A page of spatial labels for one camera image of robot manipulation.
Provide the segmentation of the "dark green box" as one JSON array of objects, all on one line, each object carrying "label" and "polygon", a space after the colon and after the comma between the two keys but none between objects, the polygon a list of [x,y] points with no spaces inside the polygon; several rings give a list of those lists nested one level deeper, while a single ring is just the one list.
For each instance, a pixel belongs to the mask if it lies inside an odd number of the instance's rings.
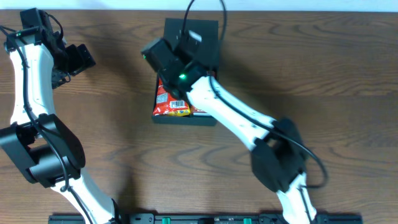
[{"label": "dark green box", "polygon": [[[183,19],[166,18],[164,24],[164,36],[172,47],[178,44],[177,36],[183,25]],[[195,20],[188,19],[186,22],[186,29],[192,30],[202,37],[205,44],[201,45],[195,54],[198,61],[209,65],[211,63],[207,50],[211,50],[212,46],[218,40],[218,21],[211,20]],[[188,115],[188,116],[167,116],[157,115],[151,116],[152,121],[156,124],[176,124],[176,125],[191,125],[191,126],[214,126],[217,120],[208,115]]]}]

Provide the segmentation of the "red Hello Panda box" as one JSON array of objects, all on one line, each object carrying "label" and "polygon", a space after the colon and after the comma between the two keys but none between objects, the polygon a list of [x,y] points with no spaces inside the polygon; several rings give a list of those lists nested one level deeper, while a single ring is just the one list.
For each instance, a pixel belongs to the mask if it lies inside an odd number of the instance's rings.
[{"label": "red Hello Panda box", "polygon": [[190,112],[193,116],[210,116],[206,111],[200,110],[194,106],[190,107]]}]

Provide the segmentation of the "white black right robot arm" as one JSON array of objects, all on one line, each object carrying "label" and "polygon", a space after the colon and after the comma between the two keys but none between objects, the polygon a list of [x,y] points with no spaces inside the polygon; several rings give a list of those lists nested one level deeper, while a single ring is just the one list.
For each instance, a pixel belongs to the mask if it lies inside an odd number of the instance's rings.
[{"label": "white black right robot arm", "polygon": [[314,223],[317,215],[308,194],[305,161],[313,156],[288,120],[264,115],[226,91],[213,69],[195,59],[201,37],[189,32],[172,47],[164,38],[147,44],[141,54],[178,100],[203,110],[228,128],[251,153],[256,178],[275,192],[287,223]]}]

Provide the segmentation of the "red snack packet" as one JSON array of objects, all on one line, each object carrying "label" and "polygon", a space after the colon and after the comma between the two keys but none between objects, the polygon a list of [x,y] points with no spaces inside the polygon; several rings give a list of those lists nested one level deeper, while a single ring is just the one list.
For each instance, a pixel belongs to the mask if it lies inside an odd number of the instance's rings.
[{"label": "red snack packet", "polygon": [[188,103],[177,100],[164,89],[161,79],[158,79],[155,107],[152,113],[154,116],[188,116],[191,114]]}]

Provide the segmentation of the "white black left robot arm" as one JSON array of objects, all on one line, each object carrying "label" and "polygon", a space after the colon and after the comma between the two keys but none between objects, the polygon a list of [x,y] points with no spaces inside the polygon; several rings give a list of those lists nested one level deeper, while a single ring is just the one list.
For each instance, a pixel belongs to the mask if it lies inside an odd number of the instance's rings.
[{"label": "white black left robot arm", "polygon": [[54,31],[55,17],[32,8],[20,13],[22,29],[1,27],[12,60],[15,102],[10,126],[1,130],[1,148],[25,179],[63,195],[81,214],[81,223],[126,223],[117,203],[86,170],[79,139],[58,118],[54,89],[91,68],[85,45],[67,45]]}]

